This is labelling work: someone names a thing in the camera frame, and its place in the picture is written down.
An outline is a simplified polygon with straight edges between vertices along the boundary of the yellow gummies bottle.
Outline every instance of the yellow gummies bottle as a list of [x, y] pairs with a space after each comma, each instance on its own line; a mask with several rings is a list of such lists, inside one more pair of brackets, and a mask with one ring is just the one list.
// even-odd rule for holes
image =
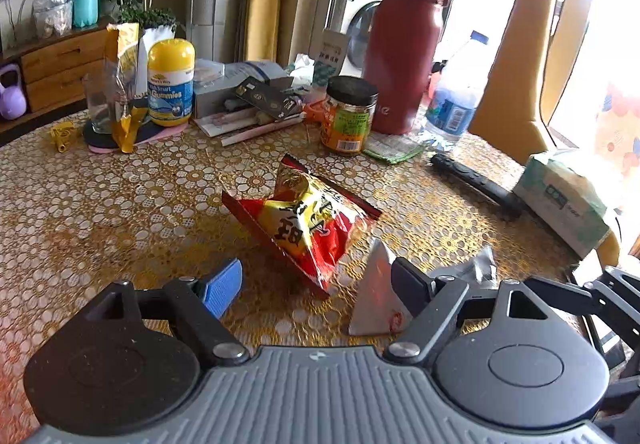
[[181, 38], [161, 40], [149, 50], [146, 85], [154, 123], [173, 127], [189, 121], [195, 59], [195, 49]]

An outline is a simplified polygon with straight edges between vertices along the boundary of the gray ribbed panel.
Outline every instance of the gray ribbed panel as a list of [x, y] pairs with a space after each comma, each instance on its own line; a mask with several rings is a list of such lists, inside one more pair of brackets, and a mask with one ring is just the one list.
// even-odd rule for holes
[[78, 437], [43, 427], [29, 444], [610, 443], [591, 424], [518, 436], [465, 418], [420, 368], [372, 347], [263, 347], [250, 363], [206, 376], [193, 401], [129, 436]]

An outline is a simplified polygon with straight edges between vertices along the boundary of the blue label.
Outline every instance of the blue label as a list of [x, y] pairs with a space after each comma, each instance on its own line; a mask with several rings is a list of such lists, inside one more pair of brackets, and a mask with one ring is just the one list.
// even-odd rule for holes
[[448, 91], [436, 90], [429, 108], [427, 119], [440, 130], [452, 135], [462, 135], [466, 131], [476, 109], [467, 109], [447, 99]]
[[148, 89], [151, 117], [171, 121], [191, 114], [193, 81], [177, 85], [155, 85], [149, 82]]

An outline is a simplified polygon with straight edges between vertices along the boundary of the purple kettlebell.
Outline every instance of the purple kettlebell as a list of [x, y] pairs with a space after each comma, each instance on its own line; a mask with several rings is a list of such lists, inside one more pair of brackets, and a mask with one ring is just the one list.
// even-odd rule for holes
[[0, 84], [0, 116], [4, 117], [4, 119], [15, 119], [16, 117], [22, 116], [27, 111], [27, 100], [22, 92], [20, 67], [15, 63], [5, 65], [0, 69], [0, 76], [13, 70], [15, 70], [18, 75], [17, 84], [6, 88]]

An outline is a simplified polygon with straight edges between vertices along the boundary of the barcode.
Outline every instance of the barcode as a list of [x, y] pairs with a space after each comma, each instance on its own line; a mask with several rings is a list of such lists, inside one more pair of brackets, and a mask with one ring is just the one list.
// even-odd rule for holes
[[359, 141], [338, 141], [338, 150], [356, 151], [360, 149]]
[[451, 114], [451, 117], [449, 118], [449, 121], [447, 121], [447, 126], [445, 127], [446, 131], [456, 131], [458, 130], [458, 127], [460, 126], [460, 121], [462, 121], [462, 119], [465, 117], [465, 110], [464, 109], [460, 109], [460, 108], [454, 108], [453, 112]]

